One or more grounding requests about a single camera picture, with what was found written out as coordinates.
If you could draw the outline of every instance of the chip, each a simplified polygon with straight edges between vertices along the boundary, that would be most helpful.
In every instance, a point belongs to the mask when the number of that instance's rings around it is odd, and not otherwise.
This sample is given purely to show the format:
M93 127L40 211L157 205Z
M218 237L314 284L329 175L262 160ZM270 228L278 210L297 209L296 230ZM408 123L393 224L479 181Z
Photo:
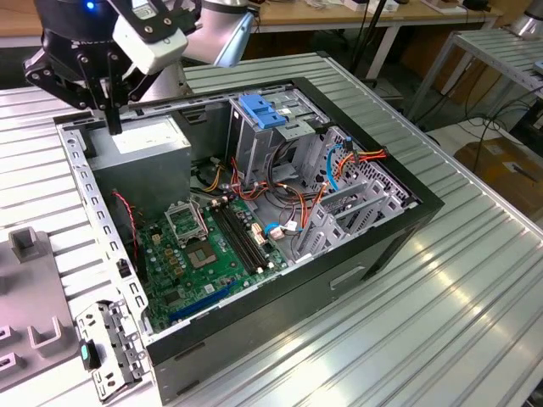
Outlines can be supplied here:
M196 242L187 246L187 248L185 248L185 254L188 256L188 259L195 269L199 269L217 261L217 256L210 243L207 241Z
M179 298L181 297L179 296L179 293L177 291L172 291L171 293L167 293L164 296L164 300L167 304L175 303Z

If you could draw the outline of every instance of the expansion slot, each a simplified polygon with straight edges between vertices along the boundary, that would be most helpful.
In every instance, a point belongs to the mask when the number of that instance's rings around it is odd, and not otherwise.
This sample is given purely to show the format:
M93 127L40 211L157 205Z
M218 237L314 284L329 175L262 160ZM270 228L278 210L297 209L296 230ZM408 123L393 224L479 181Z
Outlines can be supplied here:
M250 275L262 272L267 267L266 259L232 210L228 207L220 206L213 208L211 215L243 263L245 270Z
M170 322L182 320L183 318L191 314L194 314L195 312L198 312L201 309L204 309L205 307L208 307L223 298L228 297L228 294L230 293L230 289L235 287L237 284L238 282L233 282L229 284L228 286L222 288L221 290L217 291L216 293L212 293L211 295L208 295L207 297L200 299L194 304L190 304L187 307L181 308L178 311L174 312L173 314L168 315L168 317L170 318Z

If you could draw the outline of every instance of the wooden desk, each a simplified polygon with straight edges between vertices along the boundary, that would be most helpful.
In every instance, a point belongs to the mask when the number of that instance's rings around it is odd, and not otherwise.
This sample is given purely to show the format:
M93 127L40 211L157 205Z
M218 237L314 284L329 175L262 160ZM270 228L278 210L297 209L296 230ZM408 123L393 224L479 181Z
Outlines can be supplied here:
M494 25L501 12L492 9L489 13L470 11L465 14L441 14L419 0L400 5L395 13L383 13L378 27L387 27L367 78L377 78L390 47L403 25L443 25L462 23L483 23L483 29ZM366 25L372 15L368 13ZM360 28L363 13L357 13L343 6L317 10L304 0L292 3L265 3L260 9L260 25L254 24L253 31L317 31L331 29ZM0 47L29 47L40 45L42 27L31 0L0 0Z
M352 11L349 8L336 6L318 10L305 3L304 0L295 0L292 3L265 3L260 8L260 30L262 32L275 31L304 31L322 30L322 25L333 25L328 28L360 27L363 12ZM496 19L501 15L499 10L489 13L469 11L468 22L479 22ZM367 21L372 14L367 14ZM427 24L456 24L465 23L465 14L441 14L419 0L411 0L408 4L400 5L394 13L382 13L379 19L380 26L389 26L391 23L402 25Z

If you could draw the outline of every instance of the cardboard box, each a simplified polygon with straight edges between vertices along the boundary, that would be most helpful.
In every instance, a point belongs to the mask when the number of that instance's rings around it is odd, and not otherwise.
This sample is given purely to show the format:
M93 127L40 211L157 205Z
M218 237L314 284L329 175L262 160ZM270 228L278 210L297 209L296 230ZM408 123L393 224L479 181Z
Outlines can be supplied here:
M469 170L478 142L470 142L454 157ZM476 175L531 220L543 216L543 167L505 137L483 142Z

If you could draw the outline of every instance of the metal table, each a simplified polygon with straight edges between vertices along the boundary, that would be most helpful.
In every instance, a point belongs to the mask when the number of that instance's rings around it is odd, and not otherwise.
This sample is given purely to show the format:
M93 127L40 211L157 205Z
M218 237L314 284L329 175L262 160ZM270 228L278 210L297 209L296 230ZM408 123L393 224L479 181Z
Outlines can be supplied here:
M496 97L497 103L491 109L491 113L495 113L503 104L504 97L509 93L514 83L528 91L540 89L534 92L534 95L543 97L543 75L533 70L534 62L543 60L543 39L526 41L503 29L458 31L451 33L434 64L424 77L406 115L407 119L412 120L415 116L426 93L454 47L462 48L466 51L466 55L445 84L443 93L447 93L454 86L471 59L477 58L498 70L509 80L508 86L505 86L500 95Z
M196 92L304 75L445 207L386 270L178 405L520 405L528 397L543 377L543 233L534 224L331 59L309 53L187 75ZM0 101L0 236L23 224L50 234L73 315L115 298L51 121L70 109L33 88L1 92ZM0 395L2 405L95 400L79 358ZM147 377L111 405L160 402Z

